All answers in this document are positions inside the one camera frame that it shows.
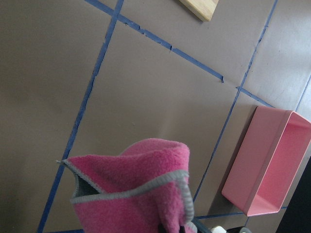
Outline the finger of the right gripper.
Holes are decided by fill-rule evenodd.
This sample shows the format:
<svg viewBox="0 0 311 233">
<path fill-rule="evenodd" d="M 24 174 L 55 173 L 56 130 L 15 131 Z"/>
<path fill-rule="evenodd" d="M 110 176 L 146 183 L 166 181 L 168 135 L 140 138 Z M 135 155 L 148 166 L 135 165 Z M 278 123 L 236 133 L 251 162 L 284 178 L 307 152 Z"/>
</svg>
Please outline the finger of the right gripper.
<svg viewBox="0 0 311 233">
<path fill-rule="evenodd" d="M 215 226 L 210 229 L 211 233 L 227 233 L 226 229 L 224 229 L 222 226 Z"/>
</svg>

